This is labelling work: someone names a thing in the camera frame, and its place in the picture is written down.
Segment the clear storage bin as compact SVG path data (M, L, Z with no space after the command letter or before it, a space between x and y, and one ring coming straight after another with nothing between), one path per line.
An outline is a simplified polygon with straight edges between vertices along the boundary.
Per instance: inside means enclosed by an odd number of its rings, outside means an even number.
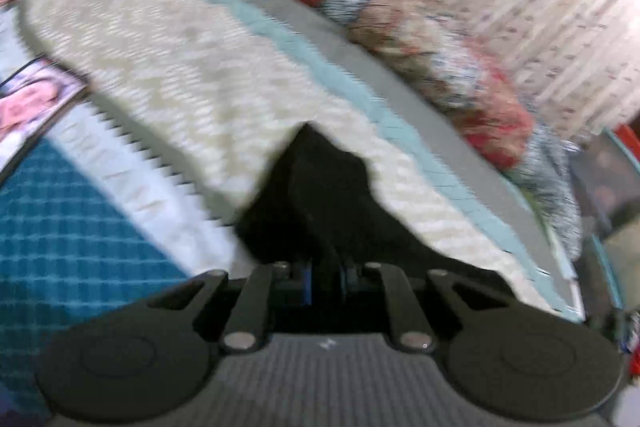
M578 265L596 262L610 306L639 308L639 161L611 130L570 158L582 213L584 247Z

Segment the black pants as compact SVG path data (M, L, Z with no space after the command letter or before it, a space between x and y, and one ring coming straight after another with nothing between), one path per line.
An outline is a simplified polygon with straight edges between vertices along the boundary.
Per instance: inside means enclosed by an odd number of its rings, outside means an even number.
M235 222L255 261L369 261L396 265L408 277L441 269L514 297L497 272L450 258L423 244L374 197L366 162L301 124L262 177Z

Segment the red floral quilt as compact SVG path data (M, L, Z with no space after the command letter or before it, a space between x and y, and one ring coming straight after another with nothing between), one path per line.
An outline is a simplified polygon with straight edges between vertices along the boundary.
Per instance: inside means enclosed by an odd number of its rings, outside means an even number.
M570 259L582 219L560 139L442 0L299 0L342 26L533 199Z

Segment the chevron patterned bedsheet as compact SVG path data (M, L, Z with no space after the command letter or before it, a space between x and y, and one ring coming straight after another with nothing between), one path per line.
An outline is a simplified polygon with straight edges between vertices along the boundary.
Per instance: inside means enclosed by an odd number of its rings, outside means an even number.
M366 163L421 241L500 273L526 303L584 316L574 272L518 190L447 119L295 0L14 0L1 74L40 53L90 94L1 187L1 388L45 417L32 377L66 325L250 260L231 223L310 121Z

